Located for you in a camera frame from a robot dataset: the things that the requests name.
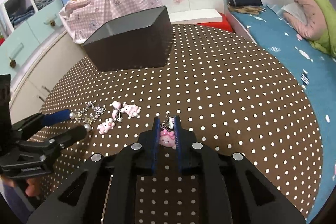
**round table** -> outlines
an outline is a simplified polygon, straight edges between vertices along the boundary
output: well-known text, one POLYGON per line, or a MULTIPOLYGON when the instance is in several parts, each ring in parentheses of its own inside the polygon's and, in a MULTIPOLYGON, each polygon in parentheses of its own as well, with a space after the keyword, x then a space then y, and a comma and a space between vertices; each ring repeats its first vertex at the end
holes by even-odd
MULTIPOLYGON (((174 25, 165 67, 98 72, 84 57, 57 83, 42 113, 76 111, 88 101, 106 107, 87 137, 65 150, 43 179, 46 198, 93 153, 113 155, 137 141, 155 116, 179 115, 182 127, 222 154, 243 153, 307 217, 319 188, 322 143, 315 114, 300 84, 258 45, 215 28, 174 25), (114 100, 141 107, 107 134, 96 129, 114 100)), ((39 131, 44 141, 78 125, 66 121, 39 131)), ((139 177, 136 223, 199 223, 198 182, 177 171, 176 151, 160 147, 157 173, 139 177)))

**silver screw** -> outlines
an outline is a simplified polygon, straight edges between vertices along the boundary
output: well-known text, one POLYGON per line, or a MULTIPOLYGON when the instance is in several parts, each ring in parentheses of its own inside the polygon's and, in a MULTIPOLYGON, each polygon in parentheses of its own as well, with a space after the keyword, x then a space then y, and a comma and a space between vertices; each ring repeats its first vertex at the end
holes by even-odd
POLYGON ((234 158, 235 160, 242 160, 243 159, 243 155, 241 153, 234 153, 232 155, 232 158, 234 158))
POLYGON ((202 149, 203 148, 203 145, 201 143, 193 143, 193 148, 194 149, 202 149))
POLYGON ((100 154, 94 154, 91 157, 92 161, 100 161, 101 160, 101 155, 100 154))
POLYGON ((142 148, 142 145, 141 145, 141 143, 134 143, 134 144, 132 144, 131 148, 133 150, 139 150, 139 149, 142 148))

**pink bow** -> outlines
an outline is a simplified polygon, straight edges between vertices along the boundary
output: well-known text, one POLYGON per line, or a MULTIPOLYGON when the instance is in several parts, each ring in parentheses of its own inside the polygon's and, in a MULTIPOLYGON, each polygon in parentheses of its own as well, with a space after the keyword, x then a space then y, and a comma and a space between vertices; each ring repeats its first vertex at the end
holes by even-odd
POLYGON ((174 134, 174 131, 169 132, 167 129, 164 129, 163 131, 161 131, 160 136, 168 135, 171 139, 174 139, 174 134))

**human hand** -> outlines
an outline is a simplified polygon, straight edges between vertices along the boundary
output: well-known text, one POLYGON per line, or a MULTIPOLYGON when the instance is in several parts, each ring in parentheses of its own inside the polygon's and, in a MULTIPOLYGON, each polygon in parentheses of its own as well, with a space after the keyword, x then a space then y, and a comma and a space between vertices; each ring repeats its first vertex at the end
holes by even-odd
MULTIPOLYGON (((4 175, 0 175, 0 179, 2 182, 9 187, 15 187, 16 183, 14 180, 11 180, 7 178, 4 175)), ((41 178, 31 178, 26 180, 28 187, 26 189, 26 195, 27 196, 38 196, 41 193, 40 189, 40 183, 41 183, 41 178)))

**pink checkered cloth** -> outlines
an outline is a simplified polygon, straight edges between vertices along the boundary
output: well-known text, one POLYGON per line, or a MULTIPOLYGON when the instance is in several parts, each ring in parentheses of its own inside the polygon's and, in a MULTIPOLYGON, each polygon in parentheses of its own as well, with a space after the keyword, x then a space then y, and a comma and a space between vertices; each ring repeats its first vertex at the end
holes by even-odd
POLYGON ((59 16, 73 41, 82 44, 105 22, 160 6, 161 0, 70 0, 59 16))

